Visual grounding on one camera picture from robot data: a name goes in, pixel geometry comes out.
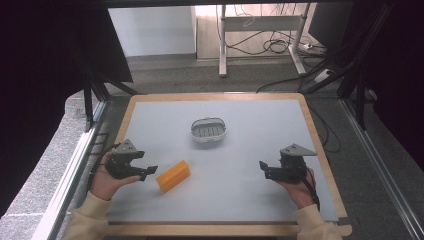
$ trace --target orange cylinder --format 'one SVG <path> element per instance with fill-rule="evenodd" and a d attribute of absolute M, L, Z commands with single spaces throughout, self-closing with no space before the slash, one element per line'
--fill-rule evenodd
<path fill-rule="evenodd" d="M 190 168 L 186 161 L 182 160 L 166 172 L 156 178 L 162 192 L 166 193 L 190 176 Z"/>

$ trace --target white wall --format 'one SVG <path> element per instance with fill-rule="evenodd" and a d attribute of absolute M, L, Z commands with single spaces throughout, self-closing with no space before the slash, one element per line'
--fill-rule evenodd
<path fill-rule="evenodd" d="M 109 9 L 125 56 L 195 53 L 194 7 Z"/>

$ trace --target metal frame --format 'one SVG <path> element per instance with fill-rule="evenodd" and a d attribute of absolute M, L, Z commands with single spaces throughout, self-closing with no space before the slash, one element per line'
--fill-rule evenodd
<path fill-rule="evenodd" d="M 70 190 L 72 190 L 76 184 L 74 179 L 76 179 L 85 166 L 84 159 L 87 149 L 100 129 L 101 124 L 99 121 L 108 104 L 108 102 L 100 102 L 96 106 L 94 111 L 94 125 L 88 132 L 81 135 L 77 147 L 72 154 L 71 161 L 66 167 L 65 173 L 50 200 L 46 212 L 32 236 L 33 240 L 51 239 L 55 237 L 52 235 L 54 235 L 53 233 L 58 227 L 57 225 L 61 223 L 60 218 L 65 211 L 65 206 L 67 206 L 66 203 L 69 203 L 70 199 L 73 197 L 73 195 L 69 193 L 73 192 Z"/>
<path fill-rule="evenodd" d="M 340 103 L 346 115 L 348 116 L 356 134 L 358 135 L 359 140 L 365 149 L 365 152 L 370 158 L 378 177 L 380 178 L 384 188 L 392 200 L 393 205 L 395 206 L 406 228 L 408 229 L 412 239 L 424 239 L 424 230 L 422 224 L 419 222 L 408 200 L 397 186 L 396 181 L 393 179 L 392 175 L 384 164 L 384 160 L 381 158 L 377 149 L 374 147 L 374 144 L 368 136 L 368 133 L 364 131 L 362 126 L 355 120 L 355 109 L 351 105 L 350 100 L 341 99 Z"/>
<path fill-rule="evenodd" d="M 297 31 L 293 44 L 288 46 L 290 55 L 293 59 L 299 75 L 306 74 L 302 61 L 297 53 L 300 38 L 302 37 L 303 28 L 309 12 L 310 3 L 306 4 L 305 11 L 302 15 L 292 16 L 262 16 L 255 18 L 254 24 L 243 26 L 250 17 L 226 17 L 226 5 L 222 5 L 221 10 L 221 45 L 219 54 L 219 76 L 227 76 L 227 45 L 225 43 L 226 32 L 246 32 L 246 31 Z"/>

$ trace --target black curtain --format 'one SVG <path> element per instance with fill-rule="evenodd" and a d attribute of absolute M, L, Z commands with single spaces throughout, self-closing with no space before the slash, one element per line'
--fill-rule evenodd
<path fill-rule="evenodd" d="M 418 1 L 397 1 L 366 58 L 374 110 L 424 170 L 424 18 Z"/>
<path fill-rule="evenodd" d="M 115 81 L 132 78 L 107 9 L 2 1 L 0 32 L 2 216 L 50 143 L 66 99 L 83 89 L 79 66 Z"/>

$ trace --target wooden table edge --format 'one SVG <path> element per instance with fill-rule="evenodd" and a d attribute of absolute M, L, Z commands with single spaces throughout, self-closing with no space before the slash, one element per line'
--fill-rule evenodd
<path fill-rule="evenodd" d="M 293 99 L 298 100 L 300 107 L 305 117 L 306 124 L 308 126 L 309 133 L 316 149 L 318 159 L 320 161 L 323 173 L 327 180 L 327 184 L 330 190 L 331 197 L 333 198 L 337 215 L 340 218 L 347 218 L 347 212 L 343 205 L 340 193 L 338 191 L 336 182 L 334 180 L 333 173 L 331 172 L 330 166 L 328 164 L 327 157 L 325 155 L 324 149 L 322 148 L 321 141 L 319 139 L 318 133 L 315 128 L 311 113 L 309 112 L 306 99 L 302 94 L 299 93 L 175 93 L 175 94 L 149 94 L 149 95 L 135 95 L 131 97 L 130 102 L 128 103 L 127 110 L 125 112 L 124 118 L 121 123 L 117 138 L 115 143 L 124 141 L 126 131 L 128 129 L 129 123 L 131 121 L 132 112 L 135 108 L 137 102 L 166 102 L 166 101 L 216 101 L 216 100 L 287 100 Z M 155 235 L 155 236 L 165 236 L 169 235 L 169 230 L 175 231 L 172 235 L 174 236 L 185 236 L 191 235 L 196 236 L 196 231 L 201 231 L 202 236 L 217 236 L 219 234 L 224 234 L 221 229 L 231 229 L 230 232 L 225 233 L 225 236 L 248 236 L 246 233 L 246 226 L 251 227 L 256 226 L 254 236 L 287 236 L 295 235 L 298 231 L 297 225 L 207 225 L 207 224 L 196 224 L 196 225 L 158 225 L 158 224 L 123 224 L 123 225 L 111 225 L 108 230 L 110 235 Z M 348 236 L 352 233 L 351 225 L 338 226 L 336 224 L 339 232 L 342 236 Z"/>

